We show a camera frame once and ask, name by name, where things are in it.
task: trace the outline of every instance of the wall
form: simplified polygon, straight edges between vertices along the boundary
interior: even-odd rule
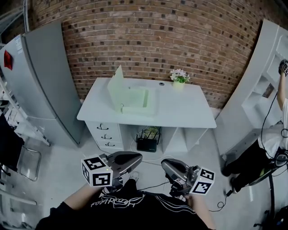
[[[63,22],[72,76],[84,99],[97,77],[169,80],[183,68],[223,108],[249,61],[261,21],[287,28],[273,0],[34,0],[35,26]]]

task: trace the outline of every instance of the white desk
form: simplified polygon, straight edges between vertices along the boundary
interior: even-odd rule
[[[161,126],[164,154],[187,152],[208,128],[216,128],[212,111],[199,86],[186,84],[179,92],[171,82],[125,79],[127,87],[156,89],[156,114],[146,117],[117,113],[107,90],[109,80],[97,78],[77,116],[78,120],[86,122],[93,138],[104,151],[130,150],[131,140],[137,131],[129,125]]]

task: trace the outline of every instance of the gray floor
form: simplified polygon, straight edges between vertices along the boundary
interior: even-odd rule
[[[31,182],[19,174],[12,173],[8,181],[14,185],[7,190],[16,195],[35,200],[38,205],[27,205],[5,200],[2,197],[3,220],[19,226],[22,221],[35,227],[37,222],[49,215],[50,208],[57,207],[70,194],[85,184],[81,174],[80,160],[92,154],[101,154],[89,131],[85,131],[80,148],[48,147],[40,142],[29,141],[28,146],[42,153],[42,162],[37,182]],[[160,156],[142,153],[143,160],[154,160]],[[220,173],[219,155],[212,131],[208,131],[189,153],[176,158],[188,165],[199,165],[216,172],[216,180],[206,196],[210,210],[218,210],[217,203],[225,201],[224,192],[230,190],[228,178]],[[166,181],[164,170],[157,165],[142,162],[136,169],[140,173],[138,189],[158,185]],[[287,205],[287,173],[276,178],[276,206]],[[169,194],[170,186],[159,186],[147,191]],[[260,222],[264,211],[270,208],[270,190],[268,180],[253,187],[245,187],[238,194],[227,198],[227,204],[220,212],[213,212],[218,230],[252,230],[255,222]]]

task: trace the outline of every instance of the refrigerator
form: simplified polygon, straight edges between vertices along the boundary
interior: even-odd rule
[[[4,52],[12,70],[4,67]],[[18,35],[0,50],[0,67],[28,121],[50,144],[79,144],[84,122],[77,120],[81,102],[69,69],[61,22]]]

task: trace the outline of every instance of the person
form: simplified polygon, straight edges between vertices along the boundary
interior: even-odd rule
[[[58,208],[50,210],[36,230],[139,228],[150,226],[189,226],[190,229],[215,229],[201,195],[186,196],[186,202],[163,194],[136,189],[139,173],[134,172],[120,191],[105,194],[102,188],[84,185]]]
[[[288,100],[285,94],[285,78],[286,74],[280,66],[280,81],[278,85],[277,101],[282,111],[280,124],[271,126],[267,130],[263,130],[262,137],[258,139],[246,149],[241,156],[234,162],[225,165],[222,174],[226,177],[231,174],[239,174],[230,181],[232,189],[237,193],[247,184],[259,178],[263,168],[265,168],[274,159],[276,153],[283,149],[288,149],[287,132],[283,129],[288,128]]]

